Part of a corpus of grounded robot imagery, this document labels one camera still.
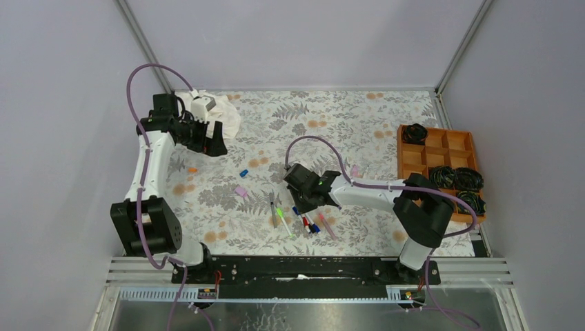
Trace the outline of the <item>pink highlighter pen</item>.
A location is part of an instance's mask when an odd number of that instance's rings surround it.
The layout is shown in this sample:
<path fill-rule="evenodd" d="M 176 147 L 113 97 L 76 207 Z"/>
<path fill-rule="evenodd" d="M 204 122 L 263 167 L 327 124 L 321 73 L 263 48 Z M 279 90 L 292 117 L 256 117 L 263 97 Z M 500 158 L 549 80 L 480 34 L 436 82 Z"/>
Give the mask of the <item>pink highlighter pen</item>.
<path fill-rule="evenodd" d="M 350 170 L 350 177 L 357 178 L 358 176 L 359 176 L 359 166 L 353 165 L 351 170 Z"/>

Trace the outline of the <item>pink highlighter cap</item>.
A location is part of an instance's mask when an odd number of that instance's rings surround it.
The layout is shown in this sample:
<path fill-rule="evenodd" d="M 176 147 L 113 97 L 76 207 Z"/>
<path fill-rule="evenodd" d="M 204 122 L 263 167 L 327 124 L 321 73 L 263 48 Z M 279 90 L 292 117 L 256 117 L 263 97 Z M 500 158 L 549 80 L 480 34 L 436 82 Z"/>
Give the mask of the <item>pink highlighter cap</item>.
<path fill-rule="evenodd" d="M 239 196 L 241 196 L 242 198 L 245 198 L 248 196 L 248 191 L 241 186 L 237 186 L 235 188 L 235 193 L 238 194 Z"/>

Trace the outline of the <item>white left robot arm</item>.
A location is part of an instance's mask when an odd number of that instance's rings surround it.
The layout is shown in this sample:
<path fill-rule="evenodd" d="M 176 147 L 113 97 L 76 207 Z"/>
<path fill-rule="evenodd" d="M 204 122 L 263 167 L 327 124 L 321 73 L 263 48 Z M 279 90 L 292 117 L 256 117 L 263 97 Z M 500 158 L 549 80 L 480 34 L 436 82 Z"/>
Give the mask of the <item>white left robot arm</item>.
<path fill-rule="evenodd" d="M 170 157 L 177 146 L 220 157 L 227 153 L 223 123 L 212 119 L 220 100 L 191 92 L 156 94 L 148 116 L 136 131 L 139 157 L 130 189 L 123 201 L 112 204 L 110 216 L 123 248 L 131 257 L 161 259 L 188 267 L 197 283 L 212 279 L 214 266 L 208 248 L 184 238 L 182 227 L 164 197 Z"/>

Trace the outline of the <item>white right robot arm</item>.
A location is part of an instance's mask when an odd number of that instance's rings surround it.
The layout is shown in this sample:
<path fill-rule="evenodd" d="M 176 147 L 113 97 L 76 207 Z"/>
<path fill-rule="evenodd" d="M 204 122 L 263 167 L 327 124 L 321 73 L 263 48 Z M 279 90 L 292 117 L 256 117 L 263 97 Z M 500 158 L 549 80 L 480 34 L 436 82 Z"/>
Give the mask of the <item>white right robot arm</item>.
<path fill-rule="evenodd" d="M 284 181 L 302 214 L 325 205 L 392 212 L 408 235 L 395 266 L 397 278 L 406 284 L 423 275 L 426 259 L 441 245 L 455 211 L 451 196 L 421 174 L 404 180 L 361 182 L 337 171 L 317 174 L 295 163 L 287 169 Z"/>

